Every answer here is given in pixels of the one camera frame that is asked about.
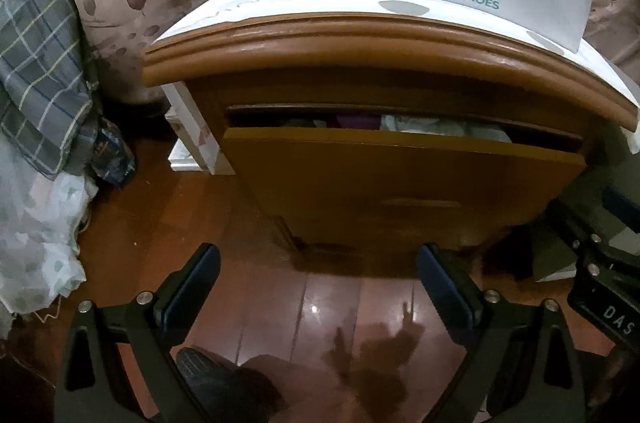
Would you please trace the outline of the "white leaf-print bedsheet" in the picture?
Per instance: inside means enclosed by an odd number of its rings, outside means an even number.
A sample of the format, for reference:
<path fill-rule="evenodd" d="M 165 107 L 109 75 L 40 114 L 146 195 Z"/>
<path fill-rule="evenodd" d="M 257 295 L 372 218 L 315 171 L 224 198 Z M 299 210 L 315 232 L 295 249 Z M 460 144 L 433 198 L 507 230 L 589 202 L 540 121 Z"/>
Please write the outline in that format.
<path fill-rule="evenodd" d="M 48 180 L 1 138 L 1 337 L 86 281 L 77 236 L 98 192 L 86 174 Z"/>

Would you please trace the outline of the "dark blue printed bag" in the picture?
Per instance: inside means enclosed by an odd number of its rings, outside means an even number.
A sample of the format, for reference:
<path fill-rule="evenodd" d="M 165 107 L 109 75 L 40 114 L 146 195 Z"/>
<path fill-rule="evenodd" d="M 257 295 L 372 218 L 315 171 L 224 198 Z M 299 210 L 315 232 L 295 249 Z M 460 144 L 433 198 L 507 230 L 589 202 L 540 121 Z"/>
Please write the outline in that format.
<path fill-rule="evenodd" d="M 113 187 L 126 185 L 137 169 L 136 157 L 118 127 L 104 117 L 99 117 L 90 169 L 99 180 Z"/>

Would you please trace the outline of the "cardboard box beside nightstand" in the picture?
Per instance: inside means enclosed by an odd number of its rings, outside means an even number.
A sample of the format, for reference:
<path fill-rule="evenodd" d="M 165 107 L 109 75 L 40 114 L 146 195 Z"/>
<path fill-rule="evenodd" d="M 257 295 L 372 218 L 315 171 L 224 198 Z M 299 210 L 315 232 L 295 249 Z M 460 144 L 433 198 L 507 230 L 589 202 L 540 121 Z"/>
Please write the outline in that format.
<path fill-rule="evenodd" d="M 168 157 L 171 169 L 177 172 L 234 175 L 231 164 L 221 151 L 186 84 L 166 84 L 162 86 L 162 90 L 169 102 L 165 119 L 178 136 Z"/>

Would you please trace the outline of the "brown wooden nightstand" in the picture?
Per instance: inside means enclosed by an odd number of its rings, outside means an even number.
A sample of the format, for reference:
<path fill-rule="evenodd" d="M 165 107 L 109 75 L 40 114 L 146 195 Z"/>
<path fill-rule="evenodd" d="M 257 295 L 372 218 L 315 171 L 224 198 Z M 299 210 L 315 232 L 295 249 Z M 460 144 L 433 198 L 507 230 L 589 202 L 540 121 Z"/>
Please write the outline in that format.
<path fill-rule="evenodd" d="M 234 106 L 370 111 L 495 125 L 586 159 L 637 107 L 561 56 L 431 19 L 330 13 L 206 27 L 144 54 L 145 84 L 186 84 L 221 146 Z"/>

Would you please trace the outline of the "grey plaid cloth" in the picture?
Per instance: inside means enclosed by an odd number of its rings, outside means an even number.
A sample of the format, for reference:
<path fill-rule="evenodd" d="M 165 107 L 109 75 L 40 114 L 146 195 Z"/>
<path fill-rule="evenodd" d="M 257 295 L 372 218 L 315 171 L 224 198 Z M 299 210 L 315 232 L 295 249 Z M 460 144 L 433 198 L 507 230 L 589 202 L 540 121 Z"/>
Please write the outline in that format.
<path fill-rule="evenodd" d="M 1 1 L 1 131 L 49 180 L 85 171 L 95 88 L 74 0 Z"/>

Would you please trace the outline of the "wooden nightstand drawer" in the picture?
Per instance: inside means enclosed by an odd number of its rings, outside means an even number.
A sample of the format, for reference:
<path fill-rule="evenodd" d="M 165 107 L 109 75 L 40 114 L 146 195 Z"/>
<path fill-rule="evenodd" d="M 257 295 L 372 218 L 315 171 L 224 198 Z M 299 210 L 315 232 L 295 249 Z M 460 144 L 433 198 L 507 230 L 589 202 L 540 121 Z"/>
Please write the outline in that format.
<path fill-rule="evenodd" d="M 565 151 L 340 128 L 370 111 L 234 106 L 221 147 L 262 209 L 309 244 L 475 247 L 530 221 L 583 170 Z"/>

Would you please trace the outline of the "white bra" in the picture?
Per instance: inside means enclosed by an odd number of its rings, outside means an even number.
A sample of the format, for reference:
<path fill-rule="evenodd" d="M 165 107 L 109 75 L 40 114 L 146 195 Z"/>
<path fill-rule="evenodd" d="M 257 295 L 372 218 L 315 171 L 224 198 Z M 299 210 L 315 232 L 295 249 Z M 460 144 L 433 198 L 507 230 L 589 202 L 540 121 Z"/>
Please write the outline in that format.
<path fill-rule="evenodd" d="M 449 137 L 469 137 L 510 143 L 511 138 L 495 125 L 483 125 L 447 119 L 393 116 L 383 114 L 380 128 L 382 131 L 406 134 L 424 134 Z"/>

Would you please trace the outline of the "dark slipper foot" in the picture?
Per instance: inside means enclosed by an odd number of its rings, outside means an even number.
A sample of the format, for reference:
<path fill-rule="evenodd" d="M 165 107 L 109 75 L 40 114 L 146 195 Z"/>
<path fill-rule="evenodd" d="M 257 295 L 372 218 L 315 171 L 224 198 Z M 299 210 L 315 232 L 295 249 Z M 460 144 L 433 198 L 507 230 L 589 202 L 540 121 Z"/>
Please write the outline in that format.
<path fill-rule="evenodd" d="M 229 367 L 194 347 L 182 347 L 176 364 L 207 422 L 269 422 L 282 408 L 279 391 L 259 371 Z"/>

